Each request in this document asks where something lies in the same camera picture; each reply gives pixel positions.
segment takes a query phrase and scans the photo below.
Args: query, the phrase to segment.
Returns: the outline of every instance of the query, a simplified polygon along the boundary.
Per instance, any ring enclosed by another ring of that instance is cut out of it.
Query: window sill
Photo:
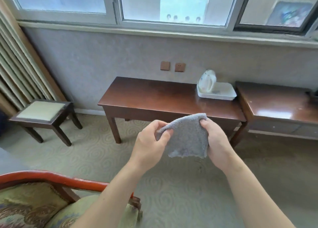
[[[210,41],[238,42],[257,45],[275,45],[275,46],[291,46],[303,48],[318,48],[318,41],[305,37],[290,36],[284,34],[266,34],[266,33],[249,33],[249,32],[232,32],[228,35],[209,35],[209,34],[192,34],[169,31],[141,30],[141,29],[123,29],[111,27],[72,25],[72,24],[53,24],[40,22],[18,21],[22,27],[42,28],[42,29],[64,29],[89,32],[102,32],[113,34],[155,36],[155,37],[171,37],[185,38]]]

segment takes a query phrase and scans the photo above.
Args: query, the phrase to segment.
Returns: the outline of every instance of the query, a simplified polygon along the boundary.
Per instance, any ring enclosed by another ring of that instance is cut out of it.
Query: person's left hand
[[[166,125],[166,122],[155,120],[138,134],[129,162],[136,165],[142,173],[151,169],[161,159],[173,130],[164,131],[158,141],[155,132]]]

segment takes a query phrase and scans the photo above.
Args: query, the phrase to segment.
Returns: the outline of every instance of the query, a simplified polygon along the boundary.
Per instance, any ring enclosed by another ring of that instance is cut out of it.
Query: curtain
[[[66,101],[3,0],[0,0],[0,108],[7,115],[33,99]]]

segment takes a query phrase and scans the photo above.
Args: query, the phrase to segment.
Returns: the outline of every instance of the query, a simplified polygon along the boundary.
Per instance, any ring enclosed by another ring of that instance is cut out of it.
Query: cream stool cushion
[[[17,118],[50,121],[64,105],[64,103],[35,101],[19,113]]]

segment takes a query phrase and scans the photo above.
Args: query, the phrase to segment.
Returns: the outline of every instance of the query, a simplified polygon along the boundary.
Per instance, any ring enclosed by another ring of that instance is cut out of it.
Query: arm
[[[208,155],[226,175],[245,226],[295,228],[232,149],[223,130],[210,119],[201,120],[201,125],[209,133]]]
[[[71,228],[117,228],[141,176],[161,159],[172,130],[166,130],[158,141],[154,133],[166,124],[155,120],[138,134],[128,163]]]

